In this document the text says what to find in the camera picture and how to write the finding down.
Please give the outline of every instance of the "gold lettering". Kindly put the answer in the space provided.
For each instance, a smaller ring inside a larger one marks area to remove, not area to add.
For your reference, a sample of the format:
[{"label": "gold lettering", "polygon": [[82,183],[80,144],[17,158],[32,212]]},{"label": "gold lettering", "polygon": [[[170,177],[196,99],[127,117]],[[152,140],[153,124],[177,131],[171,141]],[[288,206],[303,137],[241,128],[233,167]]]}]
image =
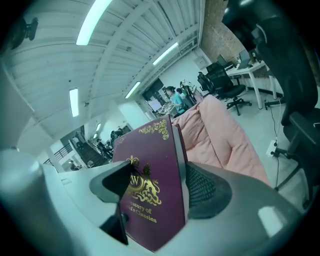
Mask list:
[{"label": "gold lettering", "polygon": [[139,177],[138,177],[138,176],[133,176],[133,175],[131,175],[131,181],[130,181],[130,183],[131,183],[132,185],[138,185],[138,180],[139,180]]}]

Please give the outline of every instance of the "book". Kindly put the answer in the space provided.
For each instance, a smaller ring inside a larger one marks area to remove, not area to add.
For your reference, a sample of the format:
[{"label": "book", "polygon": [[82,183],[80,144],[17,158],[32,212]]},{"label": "book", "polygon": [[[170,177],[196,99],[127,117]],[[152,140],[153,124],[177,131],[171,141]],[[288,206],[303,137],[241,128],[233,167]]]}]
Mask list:
[{"label": "book", "polygon": [[114,142],[113,162],[130,161],[134,173],[120,201],[127,236],[155,252],[185,225],[183,186],[187,155],[180,127],[166,115]]}]

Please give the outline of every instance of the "brick wall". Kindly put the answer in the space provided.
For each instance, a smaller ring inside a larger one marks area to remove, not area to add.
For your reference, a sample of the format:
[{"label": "brick wall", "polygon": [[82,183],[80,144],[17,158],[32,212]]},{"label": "brick wall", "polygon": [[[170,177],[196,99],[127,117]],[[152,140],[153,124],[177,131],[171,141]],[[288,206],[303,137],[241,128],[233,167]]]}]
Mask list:
[{"label": "brick wall", "polygon": [[237,62],[245,49],[239,39],[222,23],[228,1],[206,0],[201,49],[212,62],[221,55],[227,62]]}]

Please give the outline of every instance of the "white desk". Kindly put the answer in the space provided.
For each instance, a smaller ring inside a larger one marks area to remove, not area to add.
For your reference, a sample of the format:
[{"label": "white desk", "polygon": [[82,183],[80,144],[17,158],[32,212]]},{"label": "white desk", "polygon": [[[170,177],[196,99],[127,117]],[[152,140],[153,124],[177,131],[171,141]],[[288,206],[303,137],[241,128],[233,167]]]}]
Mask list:
[{"label": "white desk", "polygon": [[[243,74],[249,74],[252,86],[255,91],[256,100],[258,102],[259,109],[262,109],[262,102],[261,102],[260,93],[259,93],[258,87],[256,85],[256,80],[255,80],[255,76],[254,76],[253,72],[262,68],[263,66],[266,66],[267,71],[269,70],[266,63],[264,61],[261,61],[261,63],[259,63],[259,62],[254,63],[252,67],[247,67],[247,68],[242,68],[242,69],[236,69],[235,67],[233,67],[233,68],[229,69],[228,71],[226,71],[226,74],[229,77],[243,75]],[[270,79],[270,84],[271,84],[271,88],[272,88],[273,98],[276,99],[277,98],[276,87],[275,87],[272,76],[269,75],[269,79]]]}]

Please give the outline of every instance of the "floor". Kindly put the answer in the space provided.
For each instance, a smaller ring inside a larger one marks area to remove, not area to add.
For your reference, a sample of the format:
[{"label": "floor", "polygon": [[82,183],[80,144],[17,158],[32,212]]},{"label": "floor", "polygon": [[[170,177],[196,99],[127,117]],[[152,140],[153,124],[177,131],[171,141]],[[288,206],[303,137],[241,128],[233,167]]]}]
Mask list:
[{"label": "floor", "polygon": [[[274,101],[272,95],[266,93],[260,93],[261,101],[265,100]],[[271,110],[268,108],[259,109],[256,94],[253,90],[244,91],[240,94],[240,97],[245,101],[250,101],[252,106],[243,105],[239,108],[240,116],[237,115],[235,107],[229,109],[232,116],[242,126],[247,136],[249,137],[255,151],[257,152],[264,168],[266,175],[272,187],[276,186],[277,180],[277,159],[275,157],[267,156],[267,149],[270,145],[271,140],[275,140],[275,130],[278,130],[280,106],[272,106],[272,114],[275,120],[276,126],[274,130],[274,121],[272,119]],[[285,105],[281,105],[281,115],[285,110]],[[278,147],[281,149],[287,149],[289,142],[283,133],[283,126],[279,124],[278,130]],[[279,157],[279,172],[278,182],[280,184],[297,166],[297,162],[294,160],[286,159],[283,156]],[[284,196],[289,202],[291,202],[299,211],[304,212],[302,204],[307,198],[307,182],[305,179],[303,169],[299,172],[284,186],[281,188],[279,193]]]}]

